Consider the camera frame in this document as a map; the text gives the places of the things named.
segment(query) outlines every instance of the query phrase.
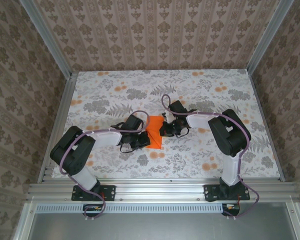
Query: table surface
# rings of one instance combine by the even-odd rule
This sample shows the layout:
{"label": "table surface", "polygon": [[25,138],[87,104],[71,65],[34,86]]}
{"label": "table surface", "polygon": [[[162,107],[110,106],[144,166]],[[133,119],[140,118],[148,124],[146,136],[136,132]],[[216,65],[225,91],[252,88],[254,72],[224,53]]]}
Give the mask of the table surface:
{"label": "table surface", "polygon": [[[188,110],[233,109],[252,137],[243,155],[242,177],[280,177],[245,69],[80,72],[64,132],[73,125],[85,131],[107,129],[135,110],[160,116],[163,94],[172,102],[180,100]],[[146,119],[141,113],[138,117]],[[181,138],[162,138],[161,149],[120,153],[118,146],[93,148],[86,165],[98,178],[219,178],[222,157],[211,131],[196,128]],[[52,177],[62,177],[58,167]]]}

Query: orange cloth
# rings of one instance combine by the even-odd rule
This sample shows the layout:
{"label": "orange cloth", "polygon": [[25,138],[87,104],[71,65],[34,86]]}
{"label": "orange cloth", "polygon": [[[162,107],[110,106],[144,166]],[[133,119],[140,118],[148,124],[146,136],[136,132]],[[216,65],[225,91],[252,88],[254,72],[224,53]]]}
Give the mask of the orange cloth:
{"label": "orange cloth", "polygon": [[163,116],[150,116],[150,124],[146,127],[150,145],[146,146],[149,149],[161,149],[162,137],[159,129],[162,127],[164,121]]}

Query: vented metal strip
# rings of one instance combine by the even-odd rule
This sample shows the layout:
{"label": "vented metal strip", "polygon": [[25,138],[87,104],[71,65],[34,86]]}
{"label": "vented metal strip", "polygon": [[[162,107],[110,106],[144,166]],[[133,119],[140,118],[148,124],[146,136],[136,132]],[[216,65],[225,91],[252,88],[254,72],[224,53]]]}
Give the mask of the vented metal strip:
{"label": "vented metal strip", "polygon": [[[83,203],[40,203],[37,205],[36,214],[66,214],[83,213]],[[201,214],[222,213],[221,203],[197,204],[142,204],[142,203],[107,203],[105,213],[111,214]]]}

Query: black mounting bracket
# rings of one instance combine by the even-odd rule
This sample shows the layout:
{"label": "black mounting bracket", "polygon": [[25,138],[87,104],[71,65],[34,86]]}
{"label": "black mounting bracket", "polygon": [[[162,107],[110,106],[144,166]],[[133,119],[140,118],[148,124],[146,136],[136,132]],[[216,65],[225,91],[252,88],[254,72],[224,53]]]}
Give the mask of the black mounting bracket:
{"label": "black mounting bracket", "polygon": [[[114,201],[116,197],[116,186],[115,185],[100,185],[98,194],[103,197],[105,201]],[[75,185],[72,190],[72,201],[100,201],[100,199],[83,191],[78,185]]]}
{"label": "black mounting bracket", "polygon": [[250,194],[247,187],[240,181],[233,185],[228,186],[220,177],[220,184],[208,184],[203,186],[205,200],[208,202],[214,201],[237,201],[240,199],[250,200]]}

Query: patterned wallpaper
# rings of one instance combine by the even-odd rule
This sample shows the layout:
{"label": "patterned wallpaper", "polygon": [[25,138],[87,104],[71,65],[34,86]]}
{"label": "patterned wallpaper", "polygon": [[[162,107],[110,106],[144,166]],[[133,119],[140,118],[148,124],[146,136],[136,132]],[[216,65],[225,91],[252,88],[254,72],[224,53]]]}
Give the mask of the patterned wallpaper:
{"label": "patterned wallpaper", "polygon": [[35,0],[73,71],[246,68],[279,0]]}
{"label": "patterned wallpaper", "polygon": [[18,0],[0,0],[0,240],[37,181],[64,77]]}
{"label": "patterned wallpaper", "polygon": [[300,0],[294,1],[252,77],[285,176],[300,193]]}

